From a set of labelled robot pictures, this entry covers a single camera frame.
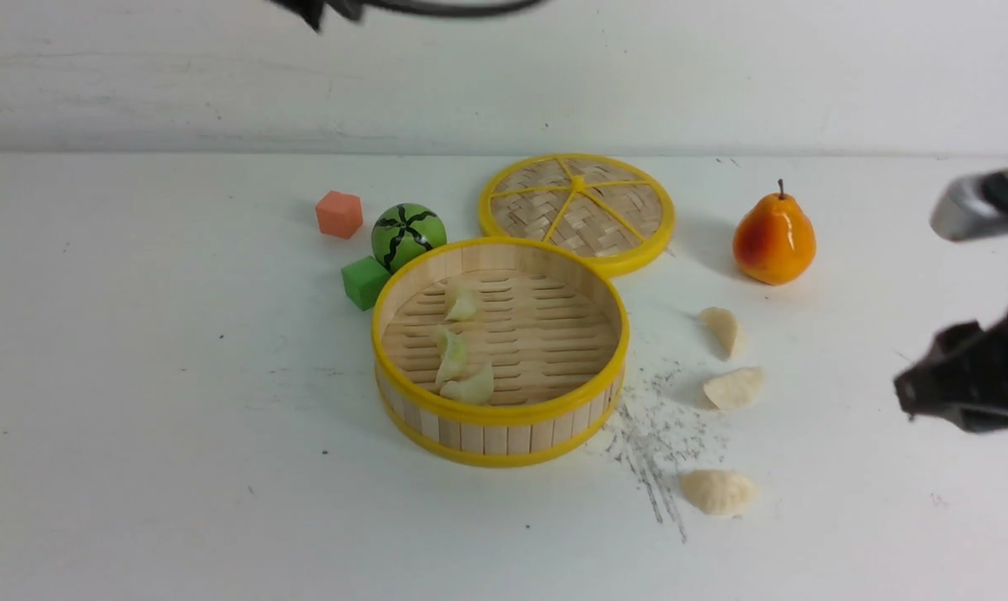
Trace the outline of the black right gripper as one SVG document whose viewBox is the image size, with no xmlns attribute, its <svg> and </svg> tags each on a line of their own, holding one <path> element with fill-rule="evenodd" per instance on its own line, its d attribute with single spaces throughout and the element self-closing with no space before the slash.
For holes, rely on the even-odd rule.
<svg viewBox="0 0 1008 601">
<path fill-rule="evenodd" d="M 987 330 L 963 322 L 938 332 L 894 386 L 909 418 L 941 418 L 968 433 L 1008 430 L 1008 311 Z"/>
</svg>

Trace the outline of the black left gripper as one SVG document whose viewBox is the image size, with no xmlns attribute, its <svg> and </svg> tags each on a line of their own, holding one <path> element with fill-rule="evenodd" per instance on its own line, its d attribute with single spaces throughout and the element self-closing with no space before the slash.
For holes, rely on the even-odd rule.
<svg viewBox="0 0 1008 601">
<path fill-rule="evenodd" d="M 329 13 L 336 13 L 349 23 L 362 23 L 363 20 L 363 1 L 274 0 L 271 4 L 298 16 L 314 32 L 322 31 Z"/>
</svg>

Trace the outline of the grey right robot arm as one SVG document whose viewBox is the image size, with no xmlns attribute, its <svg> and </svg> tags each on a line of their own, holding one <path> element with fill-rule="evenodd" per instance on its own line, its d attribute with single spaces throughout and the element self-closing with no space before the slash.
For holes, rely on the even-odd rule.
<svg viewBox="0 0 1008 601">
<path fill-rule="evenodd" d="M 951 182 L 930 225 L 955 243 L 1008 235 L 1008 169 Z M 962 322 L 936 332 L 894 386 L 909 418 L 941 418 L 972 434 L 1008 430 L 1008 311 L 988 328 Z"/>
</svg>

